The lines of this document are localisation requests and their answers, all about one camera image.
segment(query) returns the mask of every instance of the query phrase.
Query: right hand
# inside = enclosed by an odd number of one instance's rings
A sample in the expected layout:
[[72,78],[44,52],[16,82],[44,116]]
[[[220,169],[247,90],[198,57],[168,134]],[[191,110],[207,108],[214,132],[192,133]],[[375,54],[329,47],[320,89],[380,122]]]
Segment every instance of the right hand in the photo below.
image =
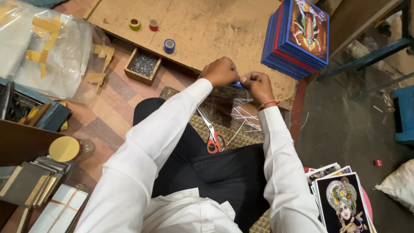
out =
[[[274,100],[272,84],[265,73],[250,72],[240,77],[240,82],[249,88],[256,107]],[[275,103],[265,105],[264,108],[276,106]]]
[[236,65],[228,57],[219,58],[204,67],[201,77],[210,81],[213,88],[239,81]]

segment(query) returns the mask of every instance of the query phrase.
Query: wooden table surface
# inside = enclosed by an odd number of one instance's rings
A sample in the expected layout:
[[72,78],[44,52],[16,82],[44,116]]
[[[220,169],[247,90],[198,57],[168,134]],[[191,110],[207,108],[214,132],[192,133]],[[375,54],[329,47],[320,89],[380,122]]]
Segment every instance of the wooden table surface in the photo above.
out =
[[[258,71],[272,80],[280,106],[291,110],[295,80],[260,63],[269,17],[277,0],[97,0],[84,18],[105,31],[190,69],[201,71],[222,56],[234,61],[240,75]],[[137,18],[141,29],[129,28]],[[152,32],[149,21],[158,21]],[[164,52],[164,41],[176,42]]]

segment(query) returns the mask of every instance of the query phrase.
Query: scissors blade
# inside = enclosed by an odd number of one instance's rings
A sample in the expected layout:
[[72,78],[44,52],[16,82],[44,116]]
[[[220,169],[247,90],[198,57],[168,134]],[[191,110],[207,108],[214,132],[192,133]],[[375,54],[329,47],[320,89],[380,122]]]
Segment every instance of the scissors blade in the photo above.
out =
[[210,122],[207,120],[204,113],[199,108],[197,108],[197,111],[198,111],[198,113],[200,113],[201,118],[203,118],[203,120],[206,123],[208,129],[210,130],[210,139],[212,139],[213,142],[216,143],[216,139],[214,138],[214,128],[213,128],[213,126],[210,124]]

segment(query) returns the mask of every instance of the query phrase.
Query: small wooden drawer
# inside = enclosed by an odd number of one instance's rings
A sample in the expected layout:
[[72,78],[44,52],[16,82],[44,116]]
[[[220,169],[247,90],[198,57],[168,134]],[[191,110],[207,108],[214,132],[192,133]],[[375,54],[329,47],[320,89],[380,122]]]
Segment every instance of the small wooden drawer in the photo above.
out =
[[154,82],[154,78],[156,76],[156,74],[158,73],[159,67],[160,67],[160,63],[161,63],[161,59],[162,58],[158,58],[158,62],[156,63],[154,70],[151,73],[150,77],[146,77],[144,75],[138,74],[137,72],[134,72],[131,70],[131,68],[134,66],[135,60],[143,53],[143,51],[139,48],[135,48],[134,51],[132,52],[130,59],[128,60],[127,65],[124,68],[125,74],[131,78],[131,79],[135,79],[138,82],[141,83],[145,83],[147,85],[152,85],[152,83]]

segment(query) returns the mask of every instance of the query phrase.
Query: white shirt sleeve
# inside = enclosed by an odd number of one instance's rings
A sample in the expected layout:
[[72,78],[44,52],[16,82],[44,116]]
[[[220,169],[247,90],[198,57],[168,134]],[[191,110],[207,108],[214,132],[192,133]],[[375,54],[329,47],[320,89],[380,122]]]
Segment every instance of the white shirt sleeve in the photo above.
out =
[[212,89],[208,80],[197,80],[127,132],[125,143],[103,165],[76,233],[141,231],[154,180]]
[[264,138],[264,196],[270,204],[273,232],[326,232],[318,220],[318,206],[279,108],[266,108],[258,118]]

